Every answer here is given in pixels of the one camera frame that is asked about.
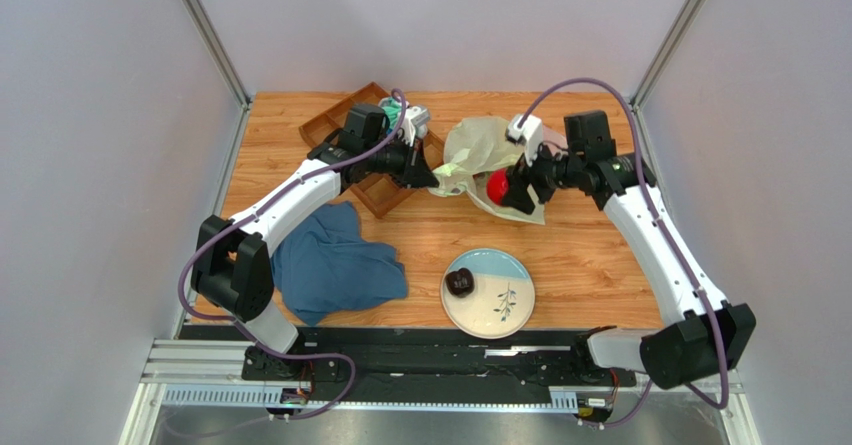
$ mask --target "red object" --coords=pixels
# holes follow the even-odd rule
[[[485,187],[488,198],[497,205],[503,204],[503,197],[509,191],[509,179],[506,178],[506,169],[500,169],[491,174],[488,185]]]

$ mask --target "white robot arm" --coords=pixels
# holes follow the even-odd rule
[[[290,182],[300,181],[302,175],[326,165],[328,164],[320,160],[305,160],[292,177],[275,188],[260,202],[252,205],[251,208],[235,214],[231,217],[231,220],[236,222],[254,215],[262,204],[267,203]],[[265,214],[243,226],[240,230],[249,236],[262,237],[266,242],[267,257],[271,256],[296,226],[323,204],[340,195],[342,192],[340,185],[340,174],[337,172],[327,171],[317,175],[281,197],[281,200],[276,202]],[[271,297],[263,311],[256,318],[244,321],[243,325],[268,347],[282,353],[290,350],[299,336],[296,327],[278,310],[278,306],[271,300]]]
[[[661,388],[672,388],[718,373],[714,337],[707,313],[719,322],[726,348],[727,368],[736,366],[755,327],[746,304],[731,306],[695,260],[677,228],[666,220],[665,229],[689,264],[707,296],[711,310],[695,292],[669,245],[655,216],[666,217],[656,179],[643,164],[642,173],[656,213],[651,213],[638,183],[635,157],[617,155],[606,114],[587,112],[565,117],[567,147],[554,149],[553,134],[537,117],[521,122],[516,116],[506,131],[507,140],[524,146],[517,164],[495,173],[489,197],[498,205],[525,213],[534,208],[528,193],[532,185],[539,203],[546,203],[556,189],[578,188],[591,196],[627,240],[659,304],[663,330],[593,330],[588,354],[594,366],[624,368],[649,374]]]

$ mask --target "white plate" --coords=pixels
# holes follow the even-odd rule
[[[535,287],[527,269],[515,257],[491,248],[470,250],[447,271],[467,268],[473,273],[473,292],[459,298],[441,278],[441,303],[450,320],[474,337],[508,337],[527,323],[535,305]]]

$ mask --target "black base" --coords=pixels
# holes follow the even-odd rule
[[[716,310],[727,369],[737,366],[757,321],[748,304]],[[719,360],[707,314],[691,316],[644,337],[642,364],[654,383],[668,390],[719,373]]]
[[[609,371],[590,369],[574,352],[585,332],[520,331],[501,340],[481,340],[456,329],[304,327],[299,331],[305,339],[304,353],[339,352],[355,361],[358,378],[347,401],[541,404],[550,402],[551,385],[612,385]],[[210,325],[185,326],[179,338],[244,340],[233,327]],[[485,358],[487,348],[513,345],[567,345],[572,350]],[[258,370],[256,360],[244,365],[244,379],[281,380],[282,370],[287,375],[295,373],[284,365]],[[329,362],[314,361],[312,398],[316,400],[334,398],[349,378],[346,362]],[[622,386],[636,384],[633,373],[617,373]]]

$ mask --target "wooden table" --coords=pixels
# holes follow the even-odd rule
[[[307,145],[298,127],[345,97],[345,93],[260,93],[257,95],[237,158],[223,216],[254,204],[289,177],[305,159]],[[411,92],[408,99],[429,108],[429,127],[446,138],[462,118],[496,115],[510,119],[523,112],[534,93]],[[606,94],[555,94],[536,114],[564,132],[562,117],[601,109],[609,116],[620,153],[632,150],[623,111]],[[592,328],[600,325],[660,327],[657,304],[647,280],[621,234],[591,198],[576,190],[557,192],[546,207],[546,226],[498,219],[467,196],[439,198],[421,190],[382,219],[376,219],[350,192],[368,241],[398,250],[405,264],[409,295],[371,310],[337,312],[321,325],[452,327],[441,306],[439,287],[450,262],[480,247],[517,257],[532,275],[536,304],[525,328]],[[294,323],[301,323],[275,300]],[[197,307],[219,312],[199,298]]]

